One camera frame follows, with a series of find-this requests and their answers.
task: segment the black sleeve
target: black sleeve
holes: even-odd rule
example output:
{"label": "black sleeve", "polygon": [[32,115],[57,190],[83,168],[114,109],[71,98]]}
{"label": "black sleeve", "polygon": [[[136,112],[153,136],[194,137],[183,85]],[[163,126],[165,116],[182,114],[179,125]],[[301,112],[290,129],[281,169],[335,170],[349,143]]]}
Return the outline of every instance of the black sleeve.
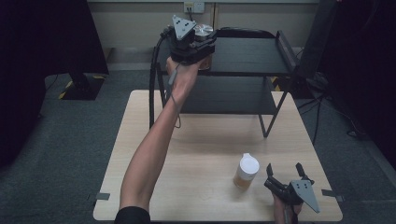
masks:
{"label": "black sleeve", "polygon": [[149,224],[149,212],[143,208],[129,206],[122,208],[116,216],[115,224]]}

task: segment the hand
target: hand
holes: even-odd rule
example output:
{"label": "hand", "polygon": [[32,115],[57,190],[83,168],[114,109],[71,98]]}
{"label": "hand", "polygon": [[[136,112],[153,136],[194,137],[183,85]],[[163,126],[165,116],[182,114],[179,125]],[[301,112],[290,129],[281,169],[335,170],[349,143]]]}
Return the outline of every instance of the hand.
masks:
{"label": "hand", "polygon": [[[288,211],[288,218],[289,218],[289,222],[291,223],[291,218],[293,216],[293,212],[291,211],[291,209],[288,207],[286,207],[286,204],[280,200],[280,198],[278,198],[274,193],[273,193],[273,197],[274,197],[274,218],[275,218],[275,223],[276,224],[284,224],[286,223],[285,221],[285,208]],[[301,210],[302,210],[303,204],[299,204],[299,205],[294,205],[293,209],[294,212],[299,215]]]}
{"label": "hand", "polygon": [[171,75],[175,69],[177,69],[176,79],[174,81],[172,94],[174,95],[178,104],[182,104],[189,95],[192,87],[195,84],[199,66],[203,60],[198,63],[194,63],[188,66],[176,63],[169,57],[166,60],[166,69],[169,75]]}

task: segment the wall outlet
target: wall outlet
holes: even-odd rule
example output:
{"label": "wall outlet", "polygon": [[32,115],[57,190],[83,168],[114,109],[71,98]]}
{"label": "wall outlet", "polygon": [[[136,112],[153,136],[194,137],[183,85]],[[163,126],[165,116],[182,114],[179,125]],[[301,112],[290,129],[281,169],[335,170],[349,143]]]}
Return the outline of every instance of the wall outlet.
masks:
{"label": "wall outlet", "polygon": [[194,13],[204,13],[205,3],[204,2],[194,2]]}
{"label": "wall outlet", "polygon": [[189,13],[189,10],[191,13],[194,12],[194,3],[193,2],[185,2],[184,3],[184,12]]}

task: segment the gray bracket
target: gray bracket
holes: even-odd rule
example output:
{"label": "gray bracket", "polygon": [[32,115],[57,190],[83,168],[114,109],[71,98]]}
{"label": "gray bracket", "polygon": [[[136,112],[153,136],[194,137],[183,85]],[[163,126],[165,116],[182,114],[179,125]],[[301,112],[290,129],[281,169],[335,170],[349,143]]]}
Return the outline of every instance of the gray bracket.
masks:
{"label": "gray bracket", "polygon": [[173,16],[172,20],[175,26],[177,40],[182,40],[184,36],[186,36],[191,30],[193,30],[195,25],[197,24],[195,21],[188,21],[183,18],[177,17],[176,15]]}
{"label": "gray bracket", "polygon": [[310,206],[316,213],[320,212],[317,197],[315,197],[312,189],[311,181],[309,180],[292,180],[291,185],[296,191],[297,195]]}

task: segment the light wood tabletop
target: light wood tabletop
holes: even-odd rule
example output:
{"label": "light wood tabletop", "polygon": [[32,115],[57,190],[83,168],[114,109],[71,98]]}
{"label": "light wood tabletop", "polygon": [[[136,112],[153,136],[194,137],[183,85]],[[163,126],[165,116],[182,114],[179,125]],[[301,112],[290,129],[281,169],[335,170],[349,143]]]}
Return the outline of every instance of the light wood tabletop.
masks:
{"label": "light wood tabletop", "polygon": [[[282,92],[273,92],[276,102]],[[162,110],[155,91],[156,117]],[[298,180],[295,164],[300,162],[309,178],[320,213],[306,204],[301,221],[339,221],[340,207],[334,197],[293,99],[288,94],[273,130],[262,136],[257,115],[181,114],[181,128],[175,129],[163,171],[154,190],[149,212],[153,221],[271,221],[273,196],[263,183],[271,162],[274,177],[283,184]],[[263,116],[268,126],[271,116]],[[133,91],[120,125],[101,193],[93,211],[97,220],[114,220],[119,210],[120,186],[125,170],[140,142],[149,131],[149,91]],[[243,153],[260,163],[260,170],[246,191],[233,183]]]}

